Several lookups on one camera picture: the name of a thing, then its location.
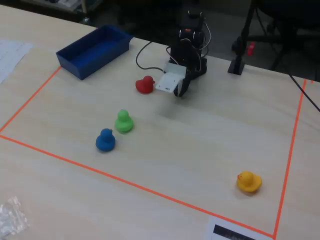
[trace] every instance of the plastic bag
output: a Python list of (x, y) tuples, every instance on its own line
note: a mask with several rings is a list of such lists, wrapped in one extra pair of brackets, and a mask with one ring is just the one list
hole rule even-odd
[(28, 226), (28, 220), (21, 211), (21, 205), (16, 196), (0, 205), (0, 239), (9, 234), (17, 234)]

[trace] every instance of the orange tape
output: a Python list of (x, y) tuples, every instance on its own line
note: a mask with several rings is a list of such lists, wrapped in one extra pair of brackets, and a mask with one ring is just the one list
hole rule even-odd
[[(57, 73), (60, 69), (61, 69), (61, 66), (58, 67), (58, 69), (39, 87), (39, 89), (38, 89), (31, 97), (19, 108), (19, 110), (3, 125), (3, 127), (0, 128), (0, 133), (12, 122), (12, 120), (13, 120), (14, 118), (27, 106), (27, 104), (40, 92), (40, 90), (56, 75), (56, 73)], [(303, 90), (305, 90), (306, 84), (307, 84), (307, 80), (304, 79), (303, 87), (302, 87)], [(288, 161), (287, 161), (287, 165), (286, 165), (286, 170), (285, 170), (285, 175), (284, 175), (284, 181), (283, 181), (283, 186), (282, 186), (282, 192), (281, 192), (281, 197), (280, 197), (280, 204), (279, 204), (279, 208), (278, 208), (278, 212), (277, 212), (277, 217), (276, 217), (276, 221), (275, 221), (275, 227), (274, 227), (274, 232), (273, 232), (273, 234), (264, 232), (264, 231), (262, 231), (262, 230), (259, 230), (259, 229), (257, 229), (257, 228), (254, 228), (254, 227), (252, 227), (252, 226), (249, 226), (249, 225), (243, 224), (243, 223), (241, 223), (241, 222), (232, 220), (232, 219), (227, 218), (227, 217), (225, 217), (225, 216), (221, 216), (221, 215), (219, 215), (219, 214), (216, 214), (216, 213), (213, 213), (213, 212), (211, 212), (211, 211), (205, 210), (205, 209), (203, 209), (203, 208), (194, 206), (194, 205), (189, 204), (189, 203), (186, 203), (186, 202), (184, 202), (184, 201), (180, 201), (180, 200), (175, 199), (175, 198), (173, 198), (173, 197), (164, 195), (164, 194), (162, 194), (162, 193), (160, 193), (160, 192), (157, 192), (157, 191), (151, 190), (151, 189), (149, 189), (149, 188), (146, 188), (146, 187), (144, 187), (144, 186), (138, 185), (138, 184), (136, 184), (136, 183), (134, 183), (134, 182), (130, 182), (130, 181), (128, 181), (128, 180), (125, 180), (125, 179), (122, 179), (122, 178), (120, 178), (120, 177), (111, 175), (111, 174), (106, 173), (106, 172), (104, 172), (104, 171), (101, 171), (101, 170), (95, 169), (95, 168), (93, 168), (93, 167), (90, 167), (90, 166), (87, 166), (87, 165), (78, 163), (78, 162), (76, 162), (76, 161), (69, 160), (69, 159), (67, 159), (67, 158), (65, 158), (65, 157), (58, 156), (58, 155), (56, 155), (56, 154), (53, 154), (53, 153), (50, 153), (50, 152), (48, 152), (48, 151), (39, 149), (39, 148), (37, 148), (37, 147), (34, 147), (34, 146), (29, 145), (29, 144), (23, 143), (23, 142), (21, 142), (21, 141), (18, 141), (18, 140), (9, 138), (9, 137), (7, 137), (7, 136), (0, 135), (0, 138), (5, 139), (5, 140), (8, 140), (8, 141), (13, 142), (13, 143), (16, 143), (16, 144), (19, 144), (19, 145), (22, 145), (22, 146), (25, 146), (25, 147), (27, 147), (27, 148), (29, 148), (29, 149), (38, 151), (38, 152), (43, 153), (43, 154), (46, 154), (46, 155), (49, 155), (49, 156), (51, 156), (51, 157), (54, 157), (54, 158), (56, 158), (56, 159), (65, 161), (65, 162), (70, 163), (70, 164), (73, 164), (73, 165), (76, 165), (76, 166), (78, 166), (78, 167), (81, 167), (81, 168), (90, 170), (90, 171), (92, 171), (92, 172), (95, 172), (95, 173), (104, 175), (104, 176), (106, 176), (106, 177), (112, 178), (112, 179), (114, 179), (114, 180), (120, 181), (120, 182), (125, 183), (125, 184), (128, 184), (128, 185), (130, 185), (130, 186), (133, 186), (133, 187), (135, 187), (135, 188), (144, 190), (144, 191), (146, 191), (146, 192), (149, 192), (149, 193), (151, 193), (151, 194), (157, 195), (157, 196), (159, 196), (159, 197), (162, 197), (162, 198), (165, 198), (165, 199), (167, 199), (167, 200), (173, 201), (173, 202), (175, 202), (175, 203), (184, 205), (184, 206), (186, 206), (186, 207), (188, 207), (188, 208), (191, 208), (191, 209), (200, 211), (200, 212), (202, 212), (202, 213), (205, 213), (205, 214), (208, 214), (208, 215), (211, 215), (211, 216), (220, 218), (220, 219), (223, 219), (223, 220), (228, 221), (228, 222), (230, 222), (230, 223), (239, 225), (239, 226), (241, 226), (241, 227), (247, 228), (247, 229), (252, 230), (252, 231), (254, 231), (254, 232), (257, 232), (257, 233), (259, 233), (259, 234), (262, 234), (262, 235), (265, 235), (265, 236), (267, 236), (267, 237), (273, 238), (273, 239), (275, 240), (276, 237), (277, 237), (278, 229), (279, 229), (279, 223), (280, 223), (282, 208), (283, 208), (284, 199), (285, 199), (285, 193), (286, 193), (286, 188), (287, 188), (287, 183), (288, 183), (288, 176), (289, 176), (290, 165), (291, 165), (291, 159), (292, 159), (293, 149), (294, 149), (294, 145), (295, 145), (296, 132), (297, 132), (298, 121), (299, 121), (299, 116), (300, 116), (300, 111), (301, 111), (301, 106), (302, 106), (303, 98), (304, 98), (304, 95), (303, 95), (303, 93), (301, 93), (301, 95), (300, 95), (300, 101), (299, 101), (299, 104), (298, 104), (298, 109), (297, 109), (297, 113), (296, 113), (296, 117), (295, 117), (295, 123), (294, 123), (294, 127), (293, 127), (293, 133), (292, 133), (292, 138), (291, 138), (291, 144), (290, 144), (290, 150), (289, 150), (289, 155), (288, 155)]]
[(39, 149), (39, 148), (37, 148), (37, 147), (34, 147), (34, 146), (29, 145), (29, 144), (23, 143), (23, 142), (21, 142), (21, 141), (17, 141), (17, 140), (15, 140), (15, 139), (12, 139), (12, 138), (9, 138), (9, 137), (3, 136), (3, 135), (0, 135), (0, 138), (5, 139), (5, 140), (8, 140), (8, 141), (13, 142), (13, 143), (16, 143), (16, 144), (19, 144), (19, 145), (22, 145), (22, 146), (25, 146), (25, 147), (27, 147), (27, 148), (29, 148), (29, 149), (38, 151), (38, 152), (43, 153), (43, 154), (46, 154), (46, 155), (49, 155), (49, 156), (54, 157), (54, 158), (56, 158), (56, 159), (65, 161), (65, 162), (67, 162), (67, 163), (69, 163), (69, 164), (73, 164), (73, 165), (76, 165), (76, 166), (78, 166), (78, 167), (81, 167), (81, 168), (90, 170), (90, 171), (95, 172), (95, 173), (97, 173), (97, 174), (104, 175), (104, 176), (106, 176), (106, 177), (109, 177), (109, 178), (112, 178), (112, 179), (114, 179), (114, 180), (120, 181), (120, 182), (122, 182), (122, 183), (124, 183), (124, 184), (128, 184), (128, 185), (130, 185), (130, 186), (133, 186), (133, 187), (135, 187), (135, 188), (141, 189), (141, 190), (146, 191), (146, 192), (148, 192), (148, 193), (157, 195), (157, 196), (162, 197), (162, 198), (164, 198), (164, 199), (168, 199), (168, 200), (173, 201), (173, 202), (175, 202), (175, 203), (177, 203), (177, 204), (184, 205), (184, 206), (186, 206), (186, 207), (188, 207), (188, 208), (191, 208), (191, 209), (200, 211), (200, 212), (202, 212), (202, 213), (209, 214), (209, 215), (211, 215), (211, 216), (214, 216), (214, 217), (217, 217), (217, 218), (226, 220), (226, 221), (228, 221), (228, 222), (230, 222), (230, 223), (239, 225), (239, 226), (241, 226), (241, 227), (243, 227), (243, 228), (252, 230), (252, 231), (254, 231), (254, 232), (257, 232), (257, 233), (259, 233), (259, 234), (265, 235), (265, 236), (267, 236), (267, 237), (272, 238), (272, 236), (273, 236), (273, 235), (270, 234), (270, 233), (261, 231), (261, 230), (259, 230), (259, 229), (257, 229), (257, 228), (252, 227), (252, 226), (248, 226), (248, 225), (246, 225), (246, 224), (243, 224), (243, 223), (241, 223), (241, 222), (232, 220), (232, 219), (227, 218), (227, 217), (225, 217), (225, 216), (221, 216), (221, 215), (219, 215), (219, 214), (216, 214), (216, 213), (213, 213), (213, 212), (211, 212), (211, 211), (205, 210), (205, 209), (203, 209), (203, 208), (200, 208), (200, 207), (191, 205), (191, 204), (186, 203), (186, 202), (184, 202), (184, 201), (180, 201), (180, 200), (175, 199), (175, 198), (173, 198), (173, 197), (164, 195), (164, 194), (162, 194), (162, 193), (160, 193), (160, 192), (157, 192), (157, 191), (151, 190), (151, 189), (149, 189), (149, 188), (146, 188), (146, 187), (144, 187), (144, 186), (138, 185), (138, 184), (136, 184), (136, 183), (134, 183), (134, 182), (125, 180), (125, 179), (120, 178), (120, 177), (118, 177), (118, 176), (111, 175), (111, 174), (109, 174), (109, 173), (107, 173), (107, 172), (104, 172), (104, 171), (95, 169), (95, 168), (93, 168), (93, 167), (90, 167), (90, 166), (81, 164), (81, 163), (79, 163), (79, 162), (72, 161), (72, 160), (67, 159), (67, 158), (65, 158), (65, 157), (58, 156), (58, 155), (56, 155), (56, 154), (53, 154), (53, 153), (50, 153), (50, 152), (48, 152), (48, 151)]
[[(302, 89), (303, 89), (303, 90), (305, 90), (306, 84), (307, 84), (307, 80), (304, 79), (303, 86), (302, 86)], [(295, 139), (296, 139), (298, 121), (299, 121), (299, 116), (300, 116), (300, 111), (301, 111), (301, 106), (302, 106), (302, 101), (303, 101), (303, 99), (304, 99), (304, 94), (301, 92), (301, 94), (300, 94), (300, 101), (299, 101), (298, 109), (297, 109), (297, 112), (296, 112), (295, 122), (294, 122), (294, 127), (293, 127), (293, 132), (292, 132), (290, 150), (289, 150), (289, 155), (288, 155), (288, 162), (287, 162), (287, 164), (286, 164), (286, 169), (285, 169), (285, 175), (284, 175), (284, 181), (283, 181), (283, 186), (282, 186), (282, 193), (281, 193), (281, 198), (280, 198), (280, 204), (279, 204), (278, 213), (277, 213), (276, 221), (275, 221), (275, 227), (274, 227), (273, 236), (272, 236), (272, 238), (273, 238), (274, 240), (275, 240), (276, 237), (277, 237), (278, 228), (279, 228), (279, 223), (280, 223), (280, 217), (281, 217), (281, 212), (282, 212), (282, 208), (283, 208), (283, 205), (284, 205), (286, 188), (287, 188), (287, 183), (288, 183), (288, 176), (289, 176), (291, 159), (292, 159), (292, 153), (293, 153), (293, 151), (294, 151), (294, 145), (295, 145)]]
[(38, 88), (37, 91), (35, 91), (34, 94), (18, 109), (18, 111), (15, 112), (15, 114), (0, 128), (0, 133), (12, 122), (12, 120), (24, 109), (28, 103), (40, 92), (40, 90), (56, 75), (56, 73), (61, 69), (61, 66), (58, 67), (57, 70), (54, 71), (54, 73), (41, 85), (41, 87)]

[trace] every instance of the red rubber duck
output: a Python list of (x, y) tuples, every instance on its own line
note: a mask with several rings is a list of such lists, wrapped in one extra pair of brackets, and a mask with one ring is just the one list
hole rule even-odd
[(142, 94), (150, 94), (154, 90), (155, 83), (151, 76), (145, 76), (143, 79), (135, 82), (135, 87)]

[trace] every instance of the wooden table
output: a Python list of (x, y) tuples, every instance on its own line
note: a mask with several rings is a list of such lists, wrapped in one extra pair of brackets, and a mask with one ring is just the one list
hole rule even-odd
[[(17, 196), (31, 223), (17, 239), (201, 240), (210, 216), (319, 238), (319, 113), (287, 75), (228, 74), (229, 61), (208, 57), (184, 98), (141, 95), (136, 80), (162, 75), (136, 66), (146, 41), (81, 81), (55, 52), (92, 27), (3, 6), (0, 18), (0, 38), (34, 44), (0, 85), (0, 202)], [(165, 48), (139, 63), (162, 68)], [(320, 104), (320, 85), (296, 79)], [(121, 109), (134, 129), (101, 153), (95, 140)], [(236, 187), (244, 170), (262, 177), (257, 194)]]

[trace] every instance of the blue plastic tray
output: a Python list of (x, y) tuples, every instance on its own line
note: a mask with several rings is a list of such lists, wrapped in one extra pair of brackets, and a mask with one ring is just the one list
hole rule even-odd
[(83, 80), (129, 50), (132, 36), (112, 25), (90, 32), (56, 53), (60, 65)]

